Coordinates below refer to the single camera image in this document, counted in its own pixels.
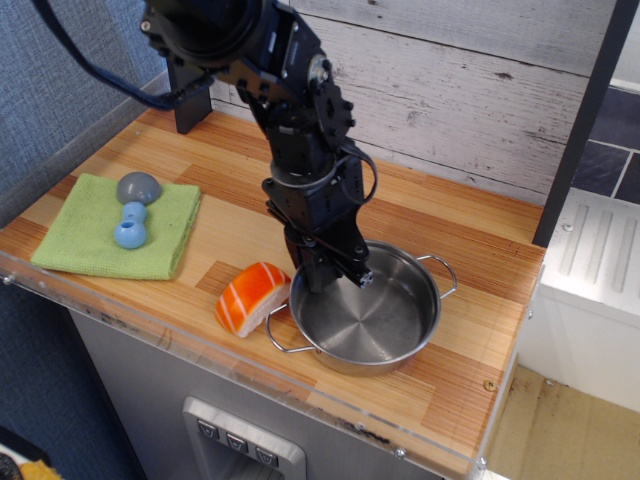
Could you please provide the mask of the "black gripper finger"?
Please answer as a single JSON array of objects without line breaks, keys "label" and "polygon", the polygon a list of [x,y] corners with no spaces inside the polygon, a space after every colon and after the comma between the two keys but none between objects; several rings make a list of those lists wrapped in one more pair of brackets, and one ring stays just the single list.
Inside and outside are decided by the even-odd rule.
[{"label": "black gripper finger", "polygon": [[304,266],[309,254],[306,238],[290,224],[286,224],[284,227],[284,237],[295,268]]},{"label": "black gripper finger", "polygon": [[302,248],[302,265],[308,290],[319,294],[333,282],[345,276],[344,261],[348,257],[322,245]]}]

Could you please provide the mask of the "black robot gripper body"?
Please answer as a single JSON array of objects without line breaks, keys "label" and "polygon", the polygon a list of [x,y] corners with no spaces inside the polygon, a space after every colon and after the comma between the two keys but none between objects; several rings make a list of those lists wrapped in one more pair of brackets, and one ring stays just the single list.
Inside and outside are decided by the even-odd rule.
[{"label": "black robot gripper body", "polygon": [[275,176],[262,183],[269,213],[300,232],[308,247],[322,245],[344,253],[344,278],[359,288],[373,280],[369,250],[357,225],[359,209],[373,199],[371,192],[364,192],[363,164],[372,166],[373,160],[347,154],[314,183],[286,184]]}]

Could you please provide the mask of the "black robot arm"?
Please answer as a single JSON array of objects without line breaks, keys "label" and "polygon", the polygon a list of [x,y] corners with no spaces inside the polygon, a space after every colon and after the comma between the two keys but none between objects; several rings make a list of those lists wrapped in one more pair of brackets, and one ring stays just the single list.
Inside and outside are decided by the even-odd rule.
[{"label": "black robot arm", "polygon": [[309,288],[373,279],[359,209],[374,196],[371,164],[349,137],[353,106],[335,84],[320,39],[279,1],[150,1],[142,30],[173,64],[233,86],[271,150],[262,184]]}]

